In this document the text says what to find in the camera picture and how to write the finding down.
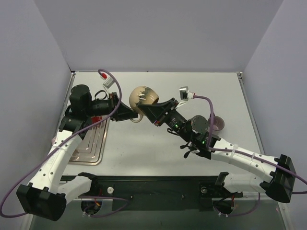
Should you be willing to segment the red mug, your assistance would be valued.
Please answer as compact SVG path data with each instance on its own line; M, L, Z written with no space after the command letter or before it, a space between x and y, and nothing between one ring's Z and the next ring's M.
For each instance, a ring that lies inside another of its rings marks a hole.
M99 122L99 121L101 121L102 120L102 116L93 116L92 117L92 122L93 123L96 123L96 122Z

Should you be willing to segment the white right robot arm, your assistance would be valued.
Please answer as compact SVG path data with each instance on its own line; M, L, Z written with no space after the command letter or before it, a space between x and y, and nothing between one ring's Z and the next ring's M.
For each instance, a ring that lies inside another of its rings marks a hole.
M205 117L196 115L186 120L177 111L177 105L177 100L172 98L164 103L139 104L138 108L155 126L166 124L185 140L182 149L188 148L189 152L200 157L222 161L247 171L244 175L221 173L221 180L214 184L218 195L249 191L265 193L278 202L290 202L295 183L295 168L290 157L281 155L277 158L254 153L210 135Z

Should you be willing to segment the lavender mug with black handle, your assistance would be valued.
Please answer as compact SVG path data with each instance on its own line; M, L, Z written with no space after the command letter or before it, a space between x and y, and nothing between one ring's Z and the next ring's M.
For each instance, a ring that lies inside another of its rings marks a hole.
M209 124L211 120L213 121L213 131L221 131L224 129L225 123L221 117L215 115L213 117L210 117L208 119Z

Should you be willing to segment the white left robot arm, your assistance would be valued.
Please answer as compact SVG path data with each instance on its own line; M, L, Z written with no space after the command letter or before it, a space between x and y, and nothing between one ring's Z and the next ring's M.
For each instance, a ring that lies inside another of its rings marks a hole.
M60 185L62 174L73 153L86 136L85 127L92 127L93 117L103 116L113 121L137 118L138 114L120 102L113 92L108 98L93 99L88 86L80 84L71 89L70 105L60 123L49 154L28 185L20 185L16 195L27 214L58 220L66 205L79 196L99 194L97 177L82 172L66 185Z

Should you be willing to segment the cream mug with blue drips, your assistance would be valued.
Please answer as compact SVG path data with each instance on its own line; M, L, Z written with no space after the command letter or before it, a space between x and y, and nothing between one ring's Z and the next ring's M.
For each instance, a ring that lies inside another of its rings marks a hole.
M144 113L140 110L139 105L156 104L158 103L158 94L148 86L136 87L129 96L129 104L131 109L139 115L138 119L130 119L131 122L138 123L143 117Z

